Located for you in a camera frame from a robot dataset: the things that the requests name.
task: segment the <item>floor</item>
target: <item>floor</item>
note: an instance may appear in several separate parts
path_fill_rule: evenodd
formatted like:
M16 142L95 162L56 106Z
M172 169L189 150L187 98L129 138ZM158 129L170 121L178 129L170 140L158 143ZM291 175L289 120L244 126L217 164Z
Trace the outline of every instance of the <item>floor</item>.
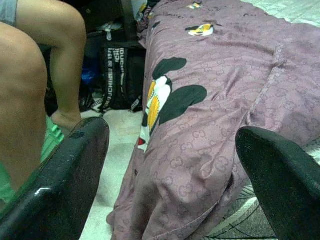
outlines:
M99 116L94 111L82 113L83 118ZM140 134L142 112L111 110L103 117L110 127L110 142L99 188L80 240L110 240L112 230L106 222L117 200L122 179Z

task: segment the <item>foot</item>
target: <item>foot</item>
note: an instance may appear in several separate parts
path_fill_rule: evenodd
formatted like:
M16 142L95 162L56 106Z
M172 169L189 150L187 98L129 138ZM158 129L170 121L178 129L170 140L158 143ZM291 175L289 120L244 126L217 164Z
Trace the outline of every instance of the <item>foot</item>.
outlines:
M79 114L65 114L57 110L52 114L51 119L54 124L58 125L62 131L70 133L75 126L82 120Z

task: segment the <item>bed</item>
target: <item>bed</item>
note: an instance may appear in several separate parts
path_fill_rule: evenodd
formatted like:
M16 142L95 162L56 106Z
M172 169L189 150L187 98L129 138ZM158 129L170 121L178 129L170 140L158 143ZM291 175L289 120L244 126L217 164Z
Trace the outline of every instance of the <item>bed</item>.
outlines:
M309 150L319 138L320 2L156 2L138 25L143 120L112 240L277 239L235 135L256 126Z

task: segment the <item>blanket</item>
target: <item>blanket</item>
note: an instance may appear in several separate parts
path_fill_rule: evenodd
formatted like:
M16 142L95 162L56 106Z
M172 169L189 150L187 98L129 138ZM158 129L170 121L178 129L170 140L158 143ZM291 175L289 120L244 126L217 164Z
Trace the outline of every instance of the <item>blanket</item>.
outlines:
M206 236L247 176L242 126L320 135L320 30L238 0L162 0L146 32L144 118L108 223L114 240Z

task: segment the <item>knee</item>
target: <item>knee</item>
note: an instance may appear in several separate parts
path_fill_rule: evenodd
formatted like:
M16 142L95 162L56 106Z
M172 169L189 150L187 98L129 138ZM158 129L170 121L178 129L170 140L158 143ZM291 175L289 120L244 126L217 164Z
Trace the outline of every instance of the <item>knee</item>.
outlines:
M70 5L65 6L63 15L60 29L64 30L66 39L72 44L79 44L84 47L87 41L87 31L82 15Z
M38 45L25 33L0 35L1 82L13 96L44 98L47 67Z

